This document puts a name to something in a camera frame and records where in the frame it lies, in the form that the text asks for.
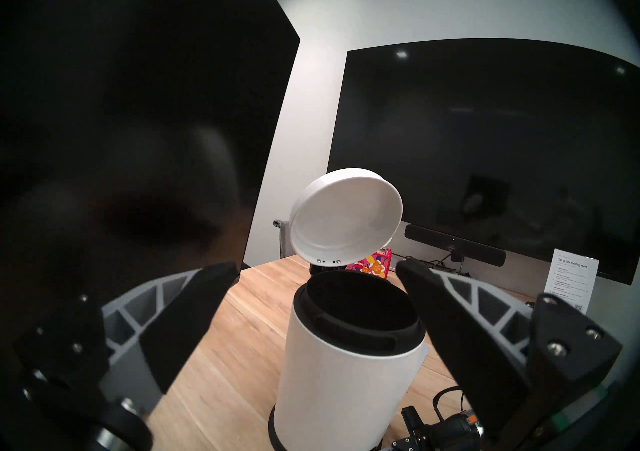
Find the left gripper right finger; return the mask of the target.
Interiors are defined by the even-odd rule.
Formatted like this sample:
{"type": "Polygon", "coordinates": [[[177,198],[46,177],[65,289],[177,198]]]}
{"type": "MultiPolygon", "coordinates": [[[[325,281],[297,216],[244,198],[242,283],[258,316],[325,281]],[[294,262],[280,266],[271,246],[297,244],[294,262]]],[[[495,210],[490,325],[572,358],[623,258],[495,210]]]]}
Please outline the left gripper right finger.
{"type": "Polygon", "coordinates": [[[491,284],[407,258],[396,275],[484,428],[481,443],[561,442],[563,410],[599,392],[622,344],[563,298],[531,308],[491,284]]]}

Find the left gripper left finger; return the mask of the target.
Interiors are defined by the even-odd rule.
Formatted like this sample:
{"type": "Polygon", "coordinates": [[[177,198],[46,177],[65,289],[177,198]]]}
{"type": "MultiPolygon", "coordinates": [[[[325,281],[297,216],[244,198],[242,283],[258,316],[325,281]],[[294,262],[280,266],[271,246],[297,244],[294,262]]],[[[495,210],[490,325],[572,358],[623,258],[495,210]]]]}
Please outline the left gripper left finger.
{"type": "Polygon", "coordinates": [[[224,262],[151,280],[102,306],[78,295],[13,348],[27,370],[65,389],[164,395],[239,276],[236,263],[224,262]]]}

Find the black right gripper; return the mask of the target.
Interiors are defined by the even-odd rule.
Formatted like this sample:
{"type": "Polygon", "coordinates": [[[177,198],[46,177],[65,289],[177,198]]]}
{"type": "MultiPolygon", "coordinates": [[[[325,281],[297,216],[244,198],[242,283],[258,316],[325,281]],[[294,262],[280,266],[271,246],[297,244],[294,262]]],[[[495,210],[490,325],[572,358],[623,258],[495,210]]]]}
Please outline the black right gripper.
{"type": "Polygon", "coordinates": [[[413,406],[401,411],[409,436],[396,440],[390,450],[481,450],[483,426],[472,410],[441,422],[422,422],[413,406]]]}

